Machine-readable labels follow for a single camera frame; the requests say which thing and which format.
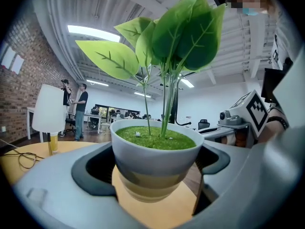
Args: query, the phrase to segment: potted plant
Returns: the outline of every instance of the potted plant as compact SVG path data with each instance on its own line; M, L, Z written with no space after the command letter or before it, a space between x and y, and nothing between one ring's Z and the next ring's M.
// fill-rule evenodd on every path
M135 53L118 42L76 41L99 68L117 79L133 78L143 87L145 96L151 65L160 67L164 86L162 122L123 120L111 125L121 180L138 200L156 202L173 192L203 144L199 133L168 121L180 72L199 71L214 59L223 16L224 5L212 9L206 0L180 0L157 20L136 18L115 27ZM142 80L135 77L139 67ZM149 116L146 97L145 106Z

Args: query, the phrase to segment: lamp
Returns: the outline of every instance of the lamp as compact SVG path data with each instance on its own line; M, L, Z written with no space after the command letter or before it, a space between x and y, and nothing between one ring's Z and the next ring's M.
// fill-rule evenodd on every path
M63 90L43 84L35 105L32 128L47 133L50 155L57 151L57 135L54 136L54 133L65 127L62 100Z

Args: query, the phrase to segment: wooden floor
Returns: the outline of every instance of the wooden floor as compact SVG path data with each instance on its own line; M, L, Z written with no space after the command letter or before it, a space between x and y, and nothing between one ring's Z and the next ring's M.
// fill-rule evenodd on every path
M104 133L97 134L97 131L93 132L90 129L87 129L87 124L84 124L83 131L84 131L83 132L84 138L80 140L81 142L103 143L103 142L111 141L110 130L108 130L106 134ZM58 141L73 141L73 140L74 140L74 135L72 132L68 132L64 137L58 137ZM40 142L39 135L35 135L30 140L21 142L17 146L21 147L39 142ZM200 179L201 179L201 174L197 166L194 164L189 170L186 178L184 179L184 182L195 195L198 194Z

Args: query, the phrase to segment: white ceiling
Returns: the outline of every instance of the white ceiling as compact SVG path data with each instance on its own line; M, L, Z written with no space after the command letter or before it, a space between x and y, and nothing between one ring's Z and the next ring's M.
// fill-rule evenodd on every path
M139 16L153 19L162 16L178 0L33 0L41 28L55 54L79 82L86 79L108 83L112 90L133 94L142 92L135 80L113 79L94 65L76 45L75 40L99 40L91 36L71 34L67 25L79 25L118 34L115 25ZM216 6L214 0L208 0ZM244 71L261 80L264 68L271 68L275 21L268 15L247 16L226 9L222 42L213 62L200 73L186 78L196 87L242 82ZM121 42L132 46L121 38ZM153 68L147 94L158 98L163 94L159 70Z

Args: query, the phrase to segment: green moss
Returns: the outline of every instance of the green moss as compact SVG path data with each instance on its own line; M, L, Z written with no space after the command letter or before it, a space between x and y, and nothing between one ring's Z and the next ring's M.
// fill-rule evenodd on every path
M178 150L196 146L195 142L189 137L170 130L166 131L165 139L160 138L160 131L161 128L151 127L152 135L149 136L148 127L131 126L118 130L116 134L131 143L155 149ZM141 136L135 136L135 132L139 132Z

